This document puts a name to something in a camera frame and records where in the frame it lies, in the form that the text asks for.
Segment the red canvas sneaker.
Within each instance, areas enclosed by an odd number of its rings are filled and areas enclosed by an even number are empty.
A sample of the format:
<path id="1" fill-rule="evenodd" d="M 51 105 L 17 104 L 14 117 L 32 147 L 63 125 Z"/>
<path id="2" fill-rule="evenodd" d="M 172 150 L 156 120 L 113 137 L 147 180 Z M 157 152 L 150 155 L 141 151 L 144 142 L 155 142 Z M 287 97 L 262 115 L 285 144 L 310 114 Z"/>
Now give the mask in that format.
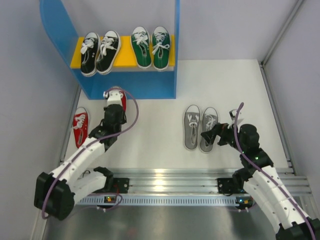
<path id="1" fill-rule="evenodd" d="M 109 97 L 111 97 L 112 104 L 119 104 L 121 101 L 122 108 L 124 112 L 127 109 L 127 97 L 124 90 L 119 86 L 112 87 L 112 90 L 109 92 Z"/>
<path id="2" fill-rule="evenodd" d="M 72 121 L 75 146 L 79 148 L 88 137 L 89 114 L 84 107 L 75 110 Z"/>

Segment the black canvas sneaker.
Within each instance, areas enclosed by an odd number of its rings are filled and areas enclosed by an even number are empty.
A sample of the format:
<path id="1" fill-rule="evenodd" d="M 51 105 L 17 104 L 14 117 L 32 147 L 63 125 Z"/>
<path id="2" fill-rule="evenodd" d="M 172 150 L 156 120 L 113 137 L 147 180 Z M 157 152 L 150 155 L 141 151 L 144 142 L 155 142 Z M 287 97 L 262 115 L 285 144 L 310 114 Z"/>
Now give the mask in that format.
<path id="1" fill-rule="evenodd" d="M 96 61 L 101 46 L 100 36 L 96 32 L 89 32 L 81 44 L 80 70 L 83 76 L 91 77 L 96 71 Z"/>
<path id="2" fill-rule="evenodd" d="M 96 69 L 99 74 L 107 75 L 112 70 L 121 46 L 121 38 L 116 31 L 109 30 L 105 33 L 96 60 Z"/>

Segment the green canvas sneaker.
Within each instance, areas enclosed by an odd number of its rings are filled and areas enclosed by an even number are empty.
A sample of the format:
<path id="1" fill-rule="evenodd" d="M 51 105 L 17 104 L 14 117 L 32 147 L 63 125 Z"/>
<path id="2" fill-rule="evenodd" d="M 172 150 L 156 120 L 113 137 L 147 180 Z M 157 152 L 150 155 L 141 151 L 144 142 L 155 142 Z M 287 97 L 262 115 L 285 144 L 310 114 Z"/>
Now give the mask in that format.
<path id="1" fill-rule="evenodd" d="M 147 69 L 152 65 L 150 55 L 150 35 L 143 26 L 136 27 L 131 36 L 130 43 L 135 55 L 137 66 Z"/>
<path id="2" fill-rule="evenodd" d="M 157 26 L 152 33 L 153 66 L 163 71 L 169 66 L 171 36 L 163 26 Z"/>

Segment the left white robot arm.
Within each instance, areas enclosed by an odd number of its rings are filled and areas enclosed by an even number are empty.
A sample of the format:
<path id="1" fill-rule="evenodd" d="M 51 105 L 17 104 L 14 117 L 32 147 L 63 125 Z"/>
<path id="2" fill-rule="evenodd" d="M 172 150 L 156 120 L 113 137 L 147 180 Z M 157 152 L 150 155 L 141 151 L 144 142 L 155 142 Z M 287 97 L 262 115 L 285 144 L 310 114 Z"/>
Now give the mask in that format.
<path id="1" fill-rule="evenodd" d="M 105 107 L 104 118 L 77 151 L 50 173 L 42 172 L 37 177 L 34 206 L 44 219 L 66 219 L 75 204 L 93 192 L 103 199 L 113 194 L 114 174 L 107 168 L 98 166 L 85 177 L 81 174 L 111 147 L 126 122 L 122 105 Z"/>

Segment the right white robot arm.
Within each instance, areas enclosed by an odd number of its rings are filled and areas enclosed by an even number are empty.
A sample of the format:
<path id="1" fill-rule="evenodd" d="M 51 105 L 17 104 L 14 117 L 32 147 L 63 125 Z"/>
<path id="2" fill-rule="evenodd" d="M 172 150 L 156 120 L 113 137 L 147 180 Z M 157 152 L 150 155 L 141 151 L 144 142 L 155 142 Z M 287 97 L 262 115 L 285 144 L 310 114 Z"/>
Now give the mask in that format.
<path id="1" fill-rule="evenodd" d="M 277 240 L 320 238 L 320 220 L 312 219 L 289 193 L 271 158 L 260 147 L 254 125 L 243 124 L 235 129 L 217 123 L 206 127 L 201 136 L 209 145 L 220 137 L 219 146 L 229 145 L 239 151 L 243 168 L 232 175 L 233 192 L 238 198 L 253 198 L 271 223 Z"/>

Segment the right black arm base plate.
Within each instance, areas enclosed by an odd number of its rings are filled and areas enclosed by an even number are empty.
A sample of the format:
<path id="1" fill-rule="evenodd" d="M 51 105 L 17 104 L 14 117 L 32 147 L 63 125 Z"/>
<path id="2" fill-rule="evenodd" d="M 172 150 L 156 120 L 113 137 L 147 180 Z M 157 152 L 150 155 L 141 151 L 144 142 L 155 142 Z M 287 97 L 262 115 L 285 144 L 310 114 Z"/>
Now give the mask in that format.
<path id="1" fill-rule="evenodd" d="M 240 185 L 230 177 L 222 177 L 217 179 L 218 193 L 225 196 L 233 194 L 245 194 L 246 192 Z"/>

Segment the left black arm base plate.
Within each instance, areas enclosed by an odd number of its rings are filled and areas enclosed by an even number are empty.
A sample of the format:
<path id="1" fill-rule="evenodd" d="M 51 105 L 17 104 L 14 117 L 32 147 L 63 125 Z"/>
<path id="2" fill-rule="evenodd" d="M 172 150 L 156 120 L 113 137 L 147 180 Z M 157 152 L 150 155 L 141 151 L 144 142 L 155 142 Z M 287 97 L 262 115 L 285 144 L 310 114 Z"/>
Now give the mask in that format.
<path id="1" fill-rule="evenodd" d="M 106 183 L 102 189 L 99 189 L 98 193 L 118 193 L 127 194 L 129 191 L 130 179 L 129 178 L 110 178 L 106 180 Z"/>

